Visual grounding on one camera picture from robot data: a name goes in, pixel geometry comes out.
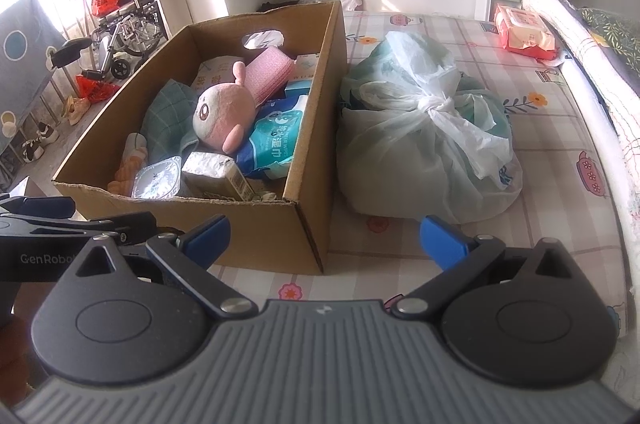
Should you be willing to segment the teal checked towel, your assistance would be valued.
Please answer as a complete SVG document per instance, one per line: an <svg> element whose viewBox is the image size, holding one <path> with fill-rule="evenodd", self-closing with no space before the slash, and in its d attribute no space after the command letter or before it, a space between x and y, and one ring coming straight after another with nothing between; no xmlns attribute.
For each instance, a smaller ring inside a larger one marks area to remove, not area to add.
<svg viewBox="0 0 640 424"><path fill-rule="evenodd" d="M197 146L192 118L198 104L194 90L168 80L152 101L140 129L146 140L150 164L180 156L186 158Z"/></svg>

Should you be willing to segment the pink round plush toy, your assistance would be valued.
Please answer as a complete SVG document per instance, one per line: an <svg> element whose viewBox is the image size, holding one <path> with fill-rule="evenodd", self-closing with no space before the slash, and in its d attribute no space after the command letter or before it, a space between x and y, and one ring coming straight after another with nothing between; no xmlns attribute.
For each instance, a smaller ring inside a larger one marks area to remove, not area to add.
<svg viewBox="0 0 640 424"><path fill-rule="evenodd" d="M192 125L198 139L212 150L235 155L253 127L256 103L244 85L246 65L233 65L234 83L210 86L198 97Z"/></svg>

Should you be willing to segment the pink woven pouch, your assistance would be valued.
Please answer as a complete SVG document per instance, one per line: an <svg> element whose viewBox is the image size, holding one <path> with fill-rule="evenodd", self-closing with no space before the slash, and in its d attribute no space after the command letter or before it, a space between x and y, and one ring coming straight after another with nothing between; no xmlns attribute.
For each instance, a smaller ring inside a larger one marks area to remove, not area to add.
<svg viewBox="0 0 640 424"><path fill-rule="evenodd" d="M287 82L295 62L277 47L268 47L245 68L244 85L261 106Z"/></svg>

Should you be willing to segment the light blue bandage box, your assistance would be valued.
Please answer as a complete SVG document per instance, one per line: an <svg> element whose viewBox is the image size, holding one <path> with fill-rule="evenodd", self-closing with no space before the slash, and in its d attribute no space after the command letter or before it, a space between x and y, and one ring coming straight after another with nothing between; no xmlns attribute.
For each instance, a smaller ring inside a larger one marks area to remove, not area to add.
<svg viewBox="0 0 640 424"><path fill-rule="evenodd" d="M319 59L320 54L301 54L296 57L294 69L284 88L286 98L309 94Z"/></svg>

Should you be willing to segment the round white wipes pack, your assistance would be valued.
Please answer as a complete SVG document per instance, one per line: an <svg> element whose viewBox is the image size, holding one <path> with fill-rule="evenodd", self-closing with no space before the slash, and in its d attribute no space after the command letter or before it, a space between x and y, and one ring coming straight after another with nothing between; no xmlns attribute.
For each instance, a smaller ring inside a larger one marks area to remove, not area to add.
<svg viewBox="0 0 640 424"><path fill-rule="evenodd" d="M131 197L139 200L167 200L178 196L182 187L182 159L165 158L137 172Z"/></svg>

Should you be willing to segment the shoes on floor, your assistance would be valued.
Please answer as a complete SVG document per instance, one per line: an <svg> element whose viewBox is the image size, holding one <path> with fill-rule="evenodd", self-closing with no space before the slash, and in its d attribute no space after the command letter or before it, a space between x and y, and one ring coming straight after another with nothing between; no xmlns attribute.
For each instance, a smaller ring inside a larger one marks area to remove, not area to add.
<svg viewBox="0 0 640 424"><path fill-rule="evenodd" d="M39 160L44 151L51 144L54 144L60 133L51 125L43 122L38 123L37 136L27 139L21 146L21 157L25 163L32 163Z"/></svg>

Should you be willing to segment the orange white striped pack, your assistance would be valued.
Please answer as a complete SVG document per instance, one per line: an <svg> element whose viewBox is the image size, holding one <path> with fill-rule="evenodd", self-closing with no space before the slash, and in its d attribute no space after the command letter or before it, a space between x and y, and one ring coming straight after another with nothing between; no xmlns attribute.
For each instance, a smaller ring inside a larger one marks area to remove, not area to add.
<svg viewBox="0 0 640 424"><path fill-rule="evenodd" d="M148 147L145 136L132 132L127 136L122 159L114 179L107 185L107 191L118 196L131 196L137 173L148 165Z"/></svg>

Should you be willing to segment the brown cardboard box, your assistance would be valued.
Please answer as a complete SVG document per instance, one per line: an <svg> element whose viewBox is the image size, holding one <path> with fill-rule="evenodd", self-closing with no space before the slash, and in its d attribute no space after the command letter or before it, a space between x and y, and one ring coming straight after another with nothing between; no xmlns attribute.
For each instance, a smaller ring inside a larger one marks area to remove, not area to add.
<svg viewBox="0 0 640 424"><path fill-rule="evenodd" d="M53 176L88 218L229 219L222 263L326 266L343 10L316 2L183 28L104 106Z"/></svg>

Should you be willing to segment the white plastic shopping bag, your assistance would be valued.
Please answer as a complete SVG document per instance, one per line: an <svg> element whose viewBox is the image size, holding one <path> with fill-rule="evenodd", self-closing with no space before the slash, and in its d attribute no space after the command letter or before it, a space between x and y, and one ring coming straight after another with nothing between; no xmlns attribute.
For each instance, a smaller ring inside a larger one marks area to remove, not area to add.
<svg viewBox="0 0 640 424"><path fill-rule="evenodd" d="M340 88L337 180L357 213L464 225L523 187L504 106L426 35L392 31Z"/></svg>

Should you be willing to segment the teal white tissue pack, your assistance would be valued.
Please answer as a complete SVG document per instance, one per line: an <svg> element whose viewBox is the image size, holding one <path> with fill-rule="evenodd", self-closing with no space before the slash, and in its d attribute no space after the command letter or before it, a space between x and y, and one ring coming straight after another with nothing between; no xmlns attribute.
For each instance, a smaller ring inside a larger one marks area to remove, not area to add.
<svg viewBox="0 0 640 424"><path fill-rule="evenodd" d="M288 176L307 100L307 95L273 99L258 109L253 130L234 158L245 177Z"/></svg>

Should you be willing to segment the grey circle pattern cloth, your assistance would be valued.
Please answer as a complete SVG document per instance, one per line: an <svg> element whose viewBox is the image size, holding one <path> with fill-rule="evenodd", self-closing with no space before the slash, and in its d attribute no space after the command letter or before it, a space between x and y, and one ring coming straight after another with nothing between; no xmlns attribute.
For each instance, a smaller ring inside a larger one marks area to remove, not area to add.
<svg viewBox="0 0 640 424"><path fill-rule="evenodd" d="M38 0L19 0L1 13L1 151L17 134L53 74L49 51L58 32Z"/></svg>

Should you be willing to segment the wheelchair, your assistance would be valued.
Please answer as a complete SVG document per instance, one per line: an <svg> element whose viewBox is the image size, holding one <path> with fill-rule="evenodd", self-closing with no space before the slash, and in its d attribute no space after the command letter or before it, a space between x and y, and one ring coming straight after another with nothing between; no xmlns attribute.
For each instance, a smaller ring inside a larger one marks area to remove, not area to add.
<svg viewBox="0 0 640 424"><path fill-rule="evenodd" d="M142 67L167 37L157 0L130 0L100 17L91 34L95 70L83 69L89 80L126 80Z"/></svg>

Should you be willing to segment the red white wipes pack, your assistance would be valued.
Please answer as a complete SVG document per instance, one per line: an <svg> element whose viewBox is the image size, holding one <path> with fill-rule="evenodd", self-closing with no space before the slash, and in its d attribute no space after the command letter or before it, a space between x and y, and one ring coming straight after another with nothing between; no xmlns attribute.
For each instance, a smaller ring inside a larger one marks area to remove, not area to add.
<svg viewBox="0 0 640 424"><path fill-rule="evenodd" d="M544 61L558 54L554 35L534 12L498 5L495 25L500 46L512 54Z"/></svg>

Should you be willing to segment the grey white quilt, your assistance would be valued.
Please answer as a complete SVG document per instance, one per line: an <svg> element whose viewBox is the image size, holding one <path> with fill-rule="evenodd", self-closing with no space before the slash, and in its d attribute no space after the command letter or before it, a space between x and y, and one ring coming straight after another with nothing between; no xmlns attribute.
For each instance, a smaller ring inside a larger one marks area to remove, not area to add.
<svg viewBox="0 0 640 424"><path fill-rule="evenodd" d="M524 170L521 199L510 215L512 239L561 240L626 333L639 251L639 191L602 92L582 61L593 52L611 63L565 0L523 0L563 45L560 62L523 70L527 113L511 116Z"/></svg>

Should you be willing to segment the white plastic bag on floor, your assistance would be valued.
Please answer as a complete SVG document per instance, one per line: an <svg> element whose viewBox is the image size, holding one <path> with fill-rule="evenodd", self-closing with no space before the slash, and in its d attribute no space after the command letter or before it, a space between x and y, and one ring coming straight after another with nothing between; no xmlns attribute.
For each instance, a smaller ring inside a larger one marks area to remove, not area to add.
<svg viewBox="0 0 640 424"><path fill-rule="evenodd" d="M364 10L364 0L341 0L341 5L345 12Z"/></svg>

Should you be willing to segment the green leaf pattern pillow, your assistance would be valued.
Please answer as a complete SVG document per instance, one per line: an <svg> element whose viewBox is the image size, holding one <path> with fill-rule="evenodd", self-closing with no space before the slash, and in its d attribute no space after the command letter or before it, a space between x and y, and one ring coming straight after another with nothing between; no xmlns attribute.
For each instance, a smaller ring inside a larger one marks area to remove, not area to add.
<svg viewBox="0 0 640 424"><path fill-rule="evenodd" d="M593 33L602 37L621 62L639 75L639 21L598 8L580 8L580 15Z"/></svg>

